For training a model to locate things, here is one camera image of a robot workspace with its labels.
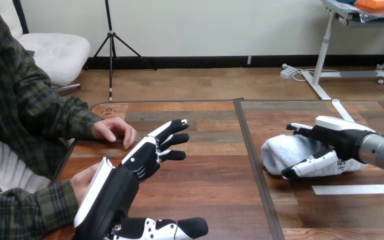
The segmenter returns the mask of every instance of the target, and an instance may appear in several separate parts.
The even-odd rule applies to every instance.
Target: metal table frame
[[[382,22],[366,22],[361,23],[359,13],[355,7],[349,4],[340,3],[336,0],[321,0],[326,6],[326,11],[329,12],[329,22],[327,24],[326,34],[321,44],[320,54],[318,56],[317,65],[315,67],[314,76],[308,71],[303,71],[302,75],[313,88],[317,95],[323,100],[330,100],[329,95],[319,85],[320,78],[367,78],[379,77],[384,79],[384,70],[374,71],[340,71],[340,72],[322,72],[326,54],[328,52],[329,43],[332,35],[332,26],[334,19],[342,24],[352,28],[384,28]]]

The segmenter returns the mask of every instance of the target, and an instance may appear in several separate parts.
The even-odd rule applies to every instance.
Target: chair cushion
[[[71,34],[29,33],[18,41],[26,50],[34,51],[36,65],[56,86],[66,86],[74,81],[91,51],[88,40]]]
[[[8,25],[11,35],[15,39],[19,39],[23,35],[23,28],[13,0],[0,0],[0,16]]]

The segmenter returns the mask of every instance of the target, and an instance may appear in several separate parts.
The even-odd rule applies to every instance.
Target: robotic hand
[[[188,128],[187,120],[174,120],[148,134],[127,154],[118,167],[131,170],[140,182],[151,177],[165,160],[183,160],[183,151],[167,150],[171,145],[189,141],[187,133],[175,134]]]
[[[183,151],[167,150],[189,140],[187,120],[173,120],[144,137],[115,168],[104,157],[74,218],[74,240],[190,240],[208,233],[203,218],[178,222],[128,218],[139,183],[151,177],[165,160],[183,160]]]
[[[325,148],[282,171],[284,179],[293,179],[333,163],[354,159],[384,169],[384,137],[374,130],[340,118],[319,116],[315,126],[291,123],[293,134],[321,142]]]

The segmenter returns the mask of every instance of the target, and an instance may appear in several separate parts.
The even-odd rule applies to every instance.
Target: plaid flannel shirt
[[[91,139],[92,125],[100,120],[85,102],[52,90],[0,16],[0,141],[36,174],[51,178],[67,152],[58,138]],[[42,239],[71,223],[78,207],[69,180],[34,194],[0,190],[0,239]]]

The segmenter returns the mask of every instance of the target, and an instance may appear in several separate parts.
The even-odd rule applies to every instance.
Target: white fabric object
[[[18,39],[23,35],[20,19],[14,7],[13,0],[0,0],[0,15],[8,25],[11,35]]]
[[[262,163],[270,174],[281,175],[282,170],[293,166],[322,149],[319,141],[302,135],[279,135],[268,139],[261,146]],[[353,172],[367,167],[354,159],[343,165],[333,163],[322,169],[310,172],[302,177],[322,177]]]
[[[8,145],[0,141],[0,188],[6,191],[22,188],[34,193],[51,183],[46,177],[39,176],[26,166]]]
[[[49,76],[52,85],[66,86],[80,74],[89,57],[91,44],[86,38],[62,33],[28,33],[18,38],[34,51],[36,65]]]

